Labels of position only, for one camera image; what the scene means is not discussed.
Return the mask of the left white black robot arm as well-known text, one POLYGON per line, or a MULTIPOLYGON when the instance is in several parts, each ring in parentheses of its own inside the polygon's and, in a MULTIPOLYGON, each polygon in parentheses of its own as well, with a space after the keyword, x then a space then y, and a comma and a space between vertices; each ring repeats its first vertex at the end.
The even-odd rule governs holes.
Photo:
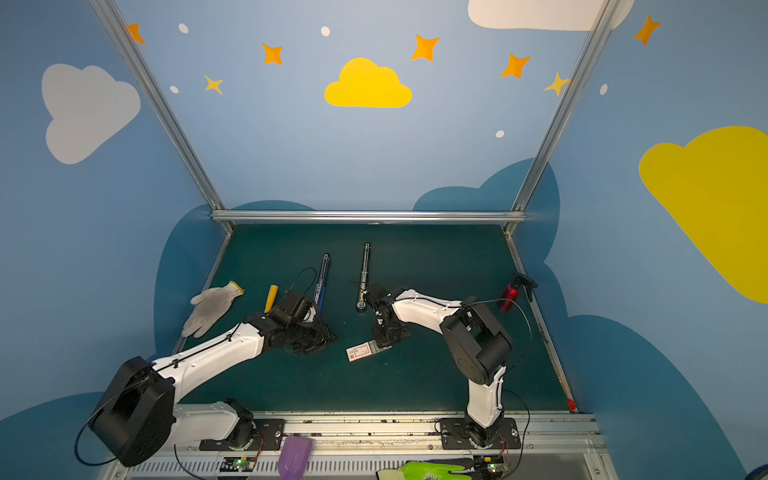
POLYGON ((247 450, 261 436, 244 405, 232 398, 201 406, 182 406, 181 400, 224 371, 274 348, 311 354, 336 338, 322 320, 281 325, 259 317, 175 355, 153 362, 134 357, 119 367, 85 426, 125 467, 188 442, 247 450))

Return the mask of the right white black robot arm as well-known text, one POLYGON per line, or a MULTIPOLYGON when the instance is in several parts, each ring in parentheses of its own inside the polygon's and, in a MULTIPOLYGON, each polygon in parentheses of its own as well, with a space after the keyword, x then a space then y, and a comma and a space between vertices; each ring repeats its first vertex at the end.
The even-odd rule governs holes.
POLYGON ((450 301, 414 289, 388 291, 370 285, 362 294, 373 310, 373 340, 379 348, 392 347, 418 325, 440 334, 454 363, 468 380, 465 428, 473 445, 487 448, 498 437, 504 407, 502 389, 512 339, 480 300, 450 301))

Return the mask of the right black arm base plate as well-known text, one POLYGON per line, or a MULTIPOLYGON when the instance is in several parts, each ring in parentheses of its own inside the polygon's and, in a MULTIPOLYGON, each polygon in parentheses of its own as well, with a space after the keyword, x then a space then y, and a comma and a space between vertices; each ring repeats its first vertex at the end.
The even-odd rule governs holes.
POLYGON ((522 433, 512 418, 499 417, 488 429, 483 429, 464 417, 440 418, 435 422, 444 450, 519 450, 522 433))

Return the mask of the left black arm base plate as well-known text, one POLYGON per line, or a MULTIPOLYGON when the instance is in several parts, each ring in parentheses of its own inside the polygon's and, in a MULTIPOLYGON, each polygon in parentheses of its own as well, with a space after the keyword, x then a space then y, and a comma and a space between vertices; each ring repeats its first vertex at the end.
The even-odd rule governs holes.
POLYGON ((278 451, 282 445, 285 420, 256 418, 239 420, 234 430, 222 440, 201 440, 201 451, 278 451))

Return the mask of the black stapler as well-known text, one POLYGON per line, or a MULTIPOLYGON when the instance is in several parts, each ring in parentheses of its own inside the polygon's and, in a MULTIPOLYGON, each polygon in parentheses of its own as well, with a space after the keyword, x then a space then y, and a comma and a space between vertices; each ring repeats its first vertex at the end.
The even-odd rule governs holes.
POLYGON ((357 290, 357 300, 355 308, 358 312, 364 312, 367 308, 365 300, 365 292, 368 285, 369 277, 369 260, 370 260, 371 244, 366 242, 363 247, 363 258, 361 266, 361 274, 359 279, 359 285, 357 290))

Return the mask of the red white staple box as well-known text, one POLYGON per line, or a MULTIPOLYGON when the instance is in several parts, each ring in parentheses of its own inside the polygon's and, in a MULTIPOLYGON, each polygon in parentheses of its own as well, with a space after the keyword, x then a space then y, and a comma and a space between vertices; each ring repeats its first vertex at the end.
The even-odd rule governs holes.
POLYGON ((347 359, 350 363, 365 359, 390 349, 390 346, 381 347, 375 340, 349 347, 346 349, 347 359))

